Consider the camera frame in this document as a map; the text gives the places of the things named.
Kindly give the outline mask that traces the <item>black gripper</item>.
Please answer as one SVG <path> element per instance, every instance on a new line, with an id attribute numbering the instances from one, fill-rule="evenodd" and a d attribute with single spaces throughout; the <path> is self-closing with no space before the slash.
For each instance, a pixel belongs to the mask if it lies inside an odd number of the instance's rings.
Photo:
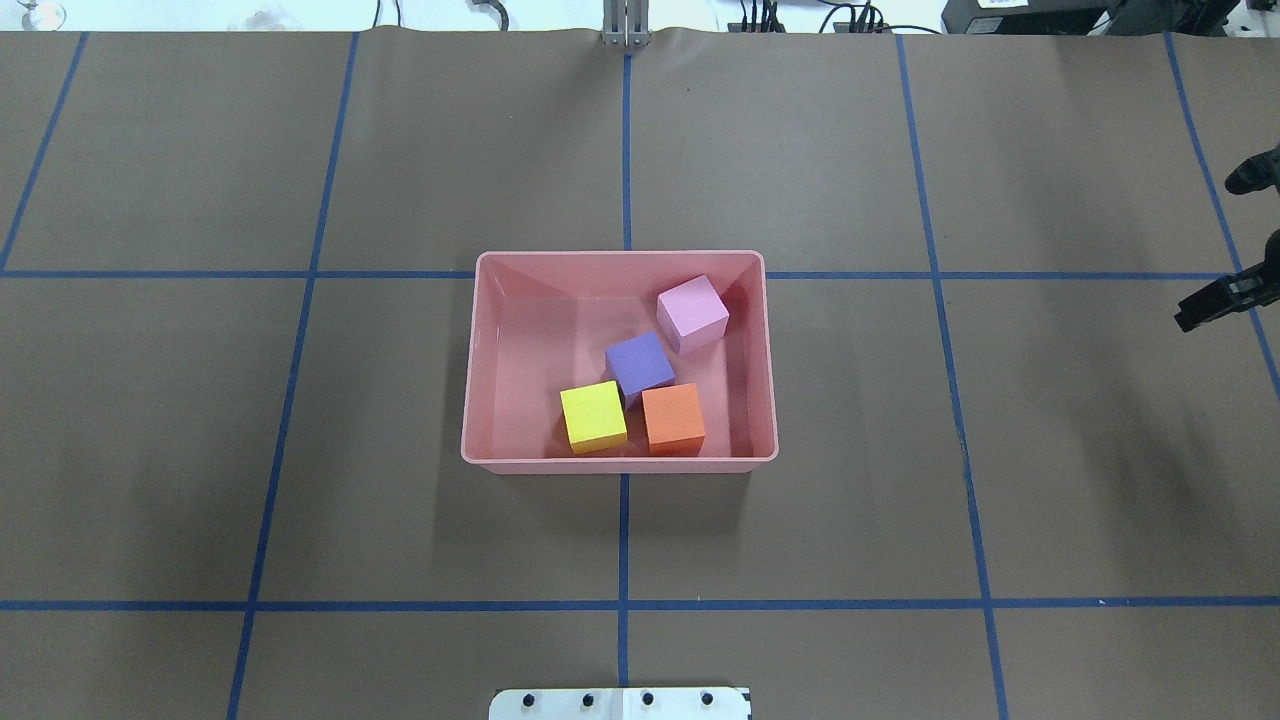
<path id="1" fill-rule="evenodd" d="M 1231 195 L 1247 195 L 1279 190 L 1279 143 L 1242 161 L 1224 181 Z M 1277 274 L 1268 272 L 1242 272 L 1221 275 L 1187 296 L 1178 304 L 1174 320 L 1181 332 L 1190 332 L 1203 324 L 1234 313 L 1265 307 L 1277 300 Z"/>

